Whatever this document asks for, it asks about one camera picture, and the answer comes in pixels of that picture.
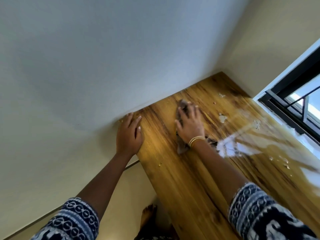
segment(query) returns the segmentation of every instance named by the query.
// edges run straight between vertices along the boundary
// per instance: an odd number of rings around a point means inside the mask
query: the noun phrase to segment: person's left hand
[[[116,139],[117,153],[129,156],[130,158],[137,154],[143,139],[141,134],[141,127],[137,128],[141,116],[131,122],[133,113],[126,115],[121,123]]]

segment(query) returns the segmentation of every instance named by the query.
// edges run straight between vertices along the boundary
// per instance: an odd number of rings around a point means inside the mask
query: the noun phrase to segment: gold bangle
[[[190,142],[189,142],[189,146],[191,147],[192,146],[192,144],[195,142],[195,141],[197,141],[197,140],[206,140],[206,138],[204,137],[204,136],[196,136],[196,137],[193,137],[191,140],[190,140]]]

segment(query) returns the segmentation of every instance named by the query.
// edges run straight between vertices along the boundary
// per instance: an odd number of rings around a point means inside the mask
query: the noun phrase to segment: wooden table
[[[177,154],[177,101],[198,104],[220,155],[320,236],[320,162],[220,72],[137,112],[138,158],[181,239],[239,239],[228,205],[193,152]],[[225,123],[218,119],[226,116]]]

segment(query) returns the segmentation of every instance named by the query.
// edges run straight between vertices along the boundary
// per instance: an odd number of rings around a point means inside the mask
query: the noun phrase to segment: patterned clothing
[[[229,222],[244,240],[316,239],[309,227],[254,183],[238,190],[230,205]],[[62,209],[32,240],[95,240],[99,219],[91,206],[80,198],[70,198]],[[151,228],[140,231],[135,239],[172,239]]]

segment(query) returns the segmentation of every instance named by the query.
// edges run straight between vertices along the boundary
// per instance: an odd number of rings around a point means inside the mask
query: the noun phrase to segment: person's left arm
[[[70,198],[62,209],[31,239],[94,240],[98,236],[99,222],[109,204],[112,193],[126,165],[142,145],[141,117],[132,121],[126,116],[116,138],[116,154],[111,161],[81,190]]]

